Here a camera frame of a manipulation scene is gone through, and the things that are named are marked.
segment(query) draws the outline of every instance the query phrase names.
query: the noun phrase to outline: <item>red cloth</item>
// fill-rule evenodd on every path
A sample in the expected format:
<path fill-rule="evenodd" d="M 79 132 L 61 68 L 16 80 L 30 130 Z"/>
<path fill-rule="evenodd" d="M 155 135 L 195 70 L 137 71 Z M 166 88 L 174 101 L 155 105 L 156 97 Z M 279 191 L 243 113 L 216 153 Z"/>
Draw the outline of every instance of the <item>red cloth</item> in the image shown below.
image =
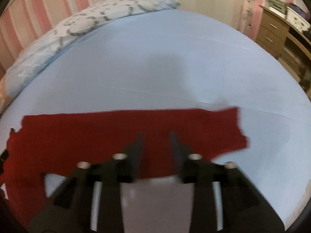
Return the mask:
<path fill-rule="evenodd" d="M 10 156 L 0 177 L 17 220 L 27 226 L 41 210 L 45 173 L 68 176 L 80 161 L 106 161 L 135 141 L 139 131 L 145 133 L 141 178 L 174 174 L 170 131 L 207 160 L 247 146 L 237 125 L 237 108 L 25 116 L 21 130 L 10 133 Z"/>

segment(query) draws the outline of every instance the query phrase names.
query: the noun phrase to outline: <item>striped wallpaper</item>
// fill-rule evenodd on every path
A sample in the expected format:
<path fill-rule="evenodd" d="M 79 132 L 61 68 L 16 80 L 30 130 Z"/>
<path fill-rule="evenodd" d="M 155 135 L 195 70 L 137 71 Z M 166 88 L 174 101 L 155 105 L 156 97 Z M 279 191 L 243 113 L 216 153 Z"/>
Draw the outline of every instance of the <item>striped wallpaper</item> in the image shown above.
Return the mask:
<path fill-rule="evenodd" d="M 49 31 L 58 22 L 73 13 L 85 9 L 99 0 L 11 0 L 0 17 L 0 78 L 13 64 L 18 54 L 34 40 Z M 244 15 L 247 0 L 179 0 L 181 9 L 213 17 L 235 29 L 245 25 Z M 306 9 L 301 0 L 294 2 Z M 262 11 L 255 0 L 252 26 L 248 36 L 255 39 Z"/>

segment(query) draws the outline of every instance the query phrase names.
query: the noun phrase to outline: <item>drawer handle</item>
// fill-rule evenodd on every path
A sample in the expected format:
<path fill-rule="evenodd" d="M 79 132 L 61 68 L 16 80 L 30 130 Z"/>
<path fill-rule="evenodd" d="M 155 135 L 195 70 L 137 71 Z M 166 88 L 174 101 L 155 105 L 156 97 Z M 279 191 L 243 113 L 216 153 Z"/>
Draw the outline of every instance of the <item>drawer handle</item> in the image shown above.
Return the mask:
<path fill-rule="evenodd" d="M 269 40 L 271 43 L 273 43 L 273 41 L 271 39 L 269 39 L 268 37 L 266 37 L 267 40 Z"/>
<path fill-rule="evenodd" d="M 274 27 L 275 29 L 277 29 L 277 27 L 276 26 L 274 26 L 273 24 L 270 24 L 272 27 Z"/>

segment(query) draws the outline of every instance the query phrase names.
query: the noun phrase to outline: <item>mattress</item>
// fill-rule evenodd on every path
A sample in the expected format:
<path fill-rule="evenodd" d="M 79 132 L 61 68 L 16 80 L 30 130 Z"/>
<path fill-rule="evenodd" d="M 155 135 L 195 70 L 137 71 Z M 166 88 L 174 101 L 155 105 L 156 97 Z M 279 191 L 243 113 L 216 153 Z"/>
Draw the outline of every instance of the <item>mattress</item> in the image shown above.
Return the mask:
<path fill-rule="evenodd" d="M 152 12 L 111 21 L 54 59 L 1 117 L 0 152 L 10 129 L 18 130 L 25 115 L 238 106 L 249 148 L 213 161 L 236 162 L 286 227 L 297 206 L 310 198 L 311 103 L 277 60 L 231 27 L 181 10 Z M 53 190 L 56 182 L 47 189 Z M 163 203 L 158 213 L 139 217 L 147 195 L 133 198 L 131 193 L 150 192 L 148 201 L 155 203 L 160 199 L 151 191 L 155 183 L 167 186 L 160 192 Z M 125 215 L 126 232 L 145 232 L 144 225 L 153 225 L 148 232 L 163 232 L 164 226 L 187 232 L 192 191 L 177 187 L 174 178 L 164 178 L 140 181 L 122 191 L 136 201 Z M 188 212 L 176 209 L 182 201 Z M 161 215 L 164 210 L 183 226 L 174 228 L 172 220 Z M 135 221 L 134 215 L 141 219 Z"/>

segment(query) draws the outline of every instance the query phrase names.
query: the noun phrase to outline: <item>patterned blanket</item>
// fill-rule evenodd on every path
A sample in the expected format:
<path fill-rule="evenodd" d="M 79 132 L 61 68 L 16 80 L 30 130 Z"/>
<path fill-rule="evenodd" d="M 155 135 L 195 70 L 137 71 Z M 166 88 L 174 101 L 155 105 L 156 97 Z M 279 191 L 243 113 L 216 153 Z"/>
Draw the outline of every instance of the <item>patterned blanket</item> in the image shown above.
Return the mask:
<path fill-rule="evenodd" d="M 175 9 L 177 0 L 102 0 L 61 21 L 26 48 L 0 81 L 0 116 L 16 96 L 52 62 L 52 57 L 79 37 L 122 17 Z"/>

